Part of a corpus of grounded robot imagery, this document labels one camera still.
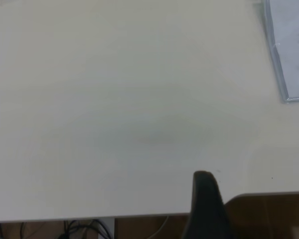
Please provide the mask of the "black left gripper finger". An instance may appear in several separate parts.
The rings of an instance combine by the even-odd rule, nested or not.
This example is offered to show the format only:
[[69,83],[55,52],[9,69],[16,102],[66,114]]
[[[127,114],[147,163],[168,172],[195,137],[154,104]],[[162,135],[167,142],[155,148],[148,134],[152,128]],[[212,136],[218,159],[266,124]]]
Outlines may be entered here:
[[231,223],[215,177],[210,172],[193,175],[191,211],[184,239],[230,239]]

